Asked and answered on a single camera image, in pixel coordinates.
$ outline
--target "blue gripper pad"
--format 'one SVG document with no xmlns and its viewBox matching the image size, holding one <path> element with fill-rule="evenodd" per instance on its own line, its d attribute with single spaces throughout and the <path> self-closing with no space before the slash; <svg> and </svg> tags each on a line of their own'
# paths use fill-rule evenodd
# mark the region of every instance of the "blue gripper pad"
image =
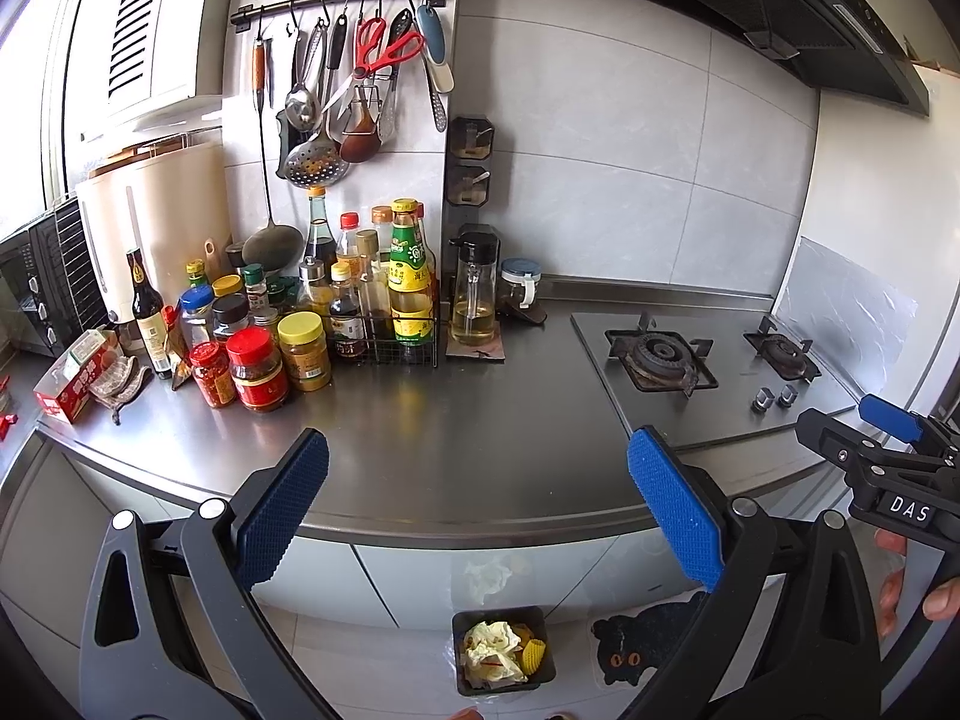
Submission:
<svg viewBox="0 0 960 720">
<path fill-rule="evenodd" d="M 304 521 L 326 479 L 329 465 L 326 438 L 323 433 L 307 428 L 276 469 L 254 471 L 251 478 L 261 473 L 275 473 L 275 476 L 236 533 L 234 575 L 243 589 L 249 590 L 267 581 L 277 570 L 296 528 Z"/>
<path fill-rule="evenodd" d="M 858 409 L 860 418 L 904 443 L 918 442 L 923 435 L 917 415 L 887 403 L 876 395 L 864 395 Z"/>
<path fill-rule="evenodd" d="M 627 469 L 683 573 L 713 592 L 723 572 L 720 529 L 646 428 L 630 439 Z"/>
</svg>

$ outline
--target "glass pitcher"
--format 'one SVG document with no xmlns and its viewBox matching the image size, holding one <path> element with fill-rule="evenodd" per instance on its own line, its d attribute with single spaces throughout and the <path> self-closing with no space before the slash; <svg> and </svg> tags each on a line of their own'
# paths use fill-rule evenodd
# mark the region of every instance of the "glass pitcher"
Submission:
<svg viewBox="0 0 960 720">
<path fill-rule="evenodd" d="M 450 334 L 465 346 L 481 346 L 496 331 L 496 259 L 500 240 L 491 233 L 467 232 L 459 248 Z"/>
</svg>

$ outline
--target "range hood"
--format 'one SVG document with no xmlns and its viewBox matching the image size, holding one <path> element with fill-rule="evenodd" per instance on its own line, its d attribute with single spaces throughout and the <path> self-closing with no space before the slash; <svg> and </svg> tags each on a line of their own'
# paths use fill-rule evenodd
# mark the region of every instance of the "range hood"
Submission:
<svg viewBox="0 0 960 720">
<path fill-rule="evenodd" d="M 929 115 L 928 92 L 865 0 L 652 0 L 752 45 L 809 86 Z"/>
</svg>

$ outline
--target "human hand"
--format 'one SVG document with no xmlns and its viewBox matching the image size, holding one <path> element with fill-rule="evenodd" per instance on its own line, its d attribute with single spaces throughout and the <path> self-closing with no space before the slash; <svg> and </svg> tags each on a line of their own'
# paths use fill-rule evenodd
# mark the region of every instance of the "human hand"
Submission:
<svg viewBox="0 0 960 720">
<path fill-rule="evenodd" d="M 878 529 L 874 541 L 880 549 L 906 555 L 906 536 Z M 904 591 L 904 570 L 894 571 L 880 586 L 880 612 L 877 613 L 877 632 L 886 637 L 896 627 L 896 602 Z M 960 578 L 941 584 L 923 599 L 923 616 L 931 622 L 952 619 L 960 613 Z"/>
</svg>

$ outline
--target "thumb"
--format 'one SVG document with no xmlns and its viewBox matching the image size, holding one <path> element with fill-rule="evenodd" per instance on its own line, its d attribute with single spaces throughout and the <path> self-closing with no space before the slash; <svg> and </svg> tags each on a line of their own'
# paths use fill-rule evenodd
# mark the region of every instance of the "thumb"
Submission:
<svg viewBox="0 0 960 720">
<path fill-rule="evenodd" d="M 928 620 L 949 620 L 960 613 L 960 578 L 941 584 L 923 601 L 923 616 Z"/>
</svg>

